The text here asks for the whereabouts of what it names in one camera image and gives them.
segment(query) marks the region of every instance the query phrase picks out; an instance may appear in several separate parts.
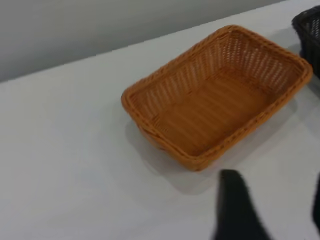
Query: woven pattern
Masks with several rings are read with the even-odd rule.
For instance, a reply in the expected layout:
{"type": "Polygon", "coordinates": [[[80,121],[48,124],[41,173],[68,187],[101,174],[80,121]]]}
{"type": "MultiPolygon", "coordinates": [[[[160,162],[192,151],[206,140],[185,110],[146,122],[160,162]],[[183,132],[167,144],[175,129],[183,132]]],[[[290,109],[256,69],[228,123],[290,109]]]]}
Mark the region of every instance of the woven pattern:
{"type": "Polygon", "coordinates": [[[311,75],[299,56],[230,25],[127,88],[121,101],[150,142],[200,171],[270,118],[311,75]]]}
{"type": "Polygon", "coordinates": [[[320,77],[320,6],[301,12],[292,20],[292,26],[301,42],[301,56],[320,77]]]}

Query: orange wicker basket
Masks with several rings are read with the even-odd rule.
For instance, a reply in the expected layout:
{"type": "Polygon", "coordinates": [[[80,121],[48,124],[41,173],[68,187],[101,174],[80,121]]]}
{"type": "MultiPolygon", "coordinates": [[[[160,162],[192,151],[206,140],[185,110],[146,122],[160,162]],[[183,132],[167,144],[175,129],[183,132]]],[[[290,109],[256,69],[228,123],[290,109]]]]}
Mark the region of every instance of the orange wicker basket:
{"type": "Polygon", "coordinates": [[[127,88],[121,101],[151,143],[200,171],[269,119],[311,76],[304,59],[230,25],[127,88]]]}

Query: gray wall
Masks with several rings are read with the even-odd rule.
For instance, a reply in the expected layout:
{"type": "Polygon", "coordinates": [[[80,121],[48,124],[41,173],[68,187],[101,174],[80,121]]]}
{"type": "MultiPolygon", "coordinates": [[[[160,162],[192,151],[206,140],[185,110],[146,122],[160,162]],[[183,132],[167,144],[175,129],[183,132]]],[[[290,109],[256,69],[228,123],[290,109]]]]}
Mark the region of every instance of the gray wall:
{"type": "Polygon", "coordinates": [[[0,81],[279,1],[3,0],[0,81]]]}

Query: black wicker basket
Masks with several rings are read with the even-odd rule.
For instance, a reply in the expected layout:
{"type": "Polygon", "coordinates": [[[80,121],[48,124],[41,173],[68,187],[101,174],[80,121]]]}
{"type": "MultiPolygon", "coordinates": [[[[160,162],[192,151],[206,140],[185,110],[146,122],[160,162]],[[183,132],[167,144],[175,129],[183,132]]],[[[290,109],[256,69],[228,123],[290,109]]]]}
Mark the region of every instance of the black wicker basket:
{"type": "Polygon", "coordinates": [[[292,26],[301,41],[301,57],[312,65],[314,74],[320,78],[320,5],[295,16],[292,26]]]}

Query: wicker basket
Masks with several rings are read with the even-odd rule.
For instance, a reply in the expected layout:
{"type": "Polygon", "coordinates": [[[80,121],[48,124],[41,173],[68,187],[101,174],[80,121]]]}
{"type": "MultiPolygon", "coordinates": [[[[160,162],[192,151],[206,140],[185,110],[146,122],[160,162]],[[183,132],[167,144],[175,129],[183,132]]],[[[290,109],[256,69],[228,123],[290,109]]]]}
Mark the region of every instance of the wicker basket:
{"type": "Polygon", "coordinates": [[[320,6],[301,12],[292,20],[301,41],[301,56],[313,67],[320,78],[320,6]]]}
{"type": "Polygon", "coordinates": [[[150,142],[200,171],[269,119],[311,75],[304,59],[230,25],[127,88],[121,101],[150,142]]]}

